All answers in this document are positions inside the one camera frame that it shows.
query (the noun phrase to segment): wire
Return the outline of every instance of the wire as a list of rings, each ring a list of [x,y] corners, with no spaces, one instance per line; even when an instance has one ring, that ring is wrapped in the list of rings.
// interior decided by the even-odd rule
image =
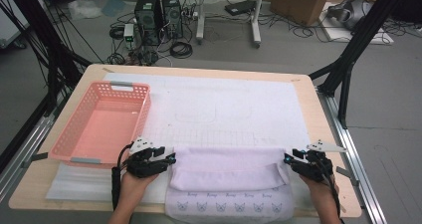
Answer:
[[[192,46],[188,43],[176,42],[170,48],[170,55],[177,59],[186,59],[192,54]]]

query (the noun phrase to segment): wooden table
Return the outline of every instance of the wooden table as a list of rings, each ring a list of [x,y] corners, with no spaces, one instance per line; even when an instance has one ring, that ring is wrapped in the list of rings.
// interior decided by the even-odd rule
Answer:
[[[113,65],[91,65],[84,73],[75,91],[65,105],[62,113],[57,118],[54,126],[48,134],[39,153],[48,152],[58,138],[67,120],[79,103],[86,88],[91,81],[100,81],[107,73],[128,73],[144,75],[178,76],[178,77],[203,77],[220,79],[244,79],[257,81],[271,81],[292,83],[295,86],[302,113],[309,132],[311,142],[322,139],[329,143],[335,143],[330,127],[323,113],[315,87],[311,79],[306,75],[272,74],[217,70],[195,70],[176,68],[154,67],[127,67]],[[334,166],[344,168],[341,156],[338,153],[328,153]],[[24,177],[9,200],[9,206],[13,209],[31,210],[93,210],[112,211],[111,204],[107,202],[87,201],[55,201],[47,200],[45,196],[55,178],[59,160],[43,159],[34,161],[28,168]],[[336,183],[340,188],[339,200],[342,206],[342,217],[358,217],[361,215],[360,205],[357,201],[353,187],[347,177],[336,176]],[[135,211],[163,213],[163,204],[140,204]],[[295,216],[316,216],[315,211],[296,210]]]

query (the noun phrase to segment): electronic device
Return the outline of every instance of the electronic device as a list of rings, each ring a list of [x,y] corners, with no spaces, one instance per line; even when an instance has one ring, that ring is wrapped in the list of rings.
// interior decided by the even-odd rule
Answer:
[[[124,24],[123,32],[124,42],[128,50],[132,51],[136,49],[136,38],[134,36],[134,25]]]
[[[163,27],[160,1],[137,0],[134,8],[134,16],[139,28],[142,45],[159,45],[159,31]]]
[[[182,38],[183,27],[181,17],[181,6],[179,0],[162,0],[164,13],[164,26],[167,38]]]
[[[121,162],[121,158],[127,149],[129,149],[129,156],[124,162]],[[176,153],[173,152],[165,156],[164,159],[149,160],[151,157],[164,154],[164,151],[164,146],[154,148],[152,142],[142,136],[138,136],[133,143],[123,148],[118,156],[117,166],[111,169],[111,199],[113,209],[117,207],[120,196],[121,171],[126,168],[127,172],[138,178],[148,177],[166,171],[168,166],[176,162]]]
[[[242,13],[252,12],[255,10],[256,2],[252,0],[246,0],[243,2],[233,3],[226,5],[225,10],[232,16],[236,16]]]
[[[355,31],[371,7],[372,4],[366,0],[343,0],[335,6],[329,6],[326,17],[334,17],[346,29]]]
[[[285,153],[284,163],[288,164],[292,171],[316,182],[326,182],[331,189],[331,194],[337,208],[337,215],[340,216],[340,203],[338,193],[335,189],[335,179],[332,178],[332,162],[325,152],[346,152],[344,147],[327,144],[319,140],[316,143],[307,145],[308,151],[293,149],[293,156]],[[308,162],[296,160],[295,157],[305,159]]]

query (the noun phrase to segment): white towel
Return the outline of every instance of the white towel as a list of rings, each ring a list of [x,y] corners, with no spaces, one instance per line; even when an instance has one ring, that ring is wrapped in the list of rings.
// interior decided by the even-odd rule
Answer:
[[[175,147],[165,212],[187,223],[268,223],[292,218],[280,147]]]

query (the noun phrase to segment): metal stand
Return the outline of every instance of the metal stand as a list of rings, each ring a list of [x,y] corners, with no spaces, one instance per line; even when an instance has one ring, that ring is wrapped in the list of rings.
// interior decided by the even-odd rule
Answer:
[[[4,170],[9,160],[21,147],[24,137],[29,134],[40,117],[50,115],[58,107],[58,93],[65,90],[65,87],[74,88],[80,78],[82,72],[78,69],[76,63],[83,67],[91,64],[88,60],[75,54],[66,47],[60,36],[56,32],[53,24],[50,22],[44,9],[38,0],[13,0],[22,14],[25,16],[32,30],[36,33],[40,43],[35,43],[29,36],[24,27],[17,21],[15,15],[8,10],[2,3],[0,9],[9,17],[12,23],[19,29],[21,34],[26,38],[32,47],[38,61],[48,68],[48,93],[40,102],[39,106],[28,118],[18,134],[6,147],[5,151],[0,155],[0,173]]]
[[[318,91],[328,97],[333,97],[337,87],[342,84],[338,119],[343,128],[347,128],[345,119],[353,66],[399,1],[376,0],[340,57],[332,64],[310,74],[312,80],[328,74],[323,84],[318,86]]]
[[[261,46],[261,35],[260,35],[260,29],[258,26],[258,17],[260,16],[260,10],[261,10],[261,3],[262,0],[256,0],[257,4],[255,6],[255,11],[253,13],[253,16],[251,18],[251,25],[252,25],[252,32],[254,35],[254,43],[257,48]],[[202,39],[204,38],[204,26],[205,26],[205,12],[204,12],[204,4],[200,4],[198,10],[198,25],[196,28],[196,41],[199,45],[202,44]]]

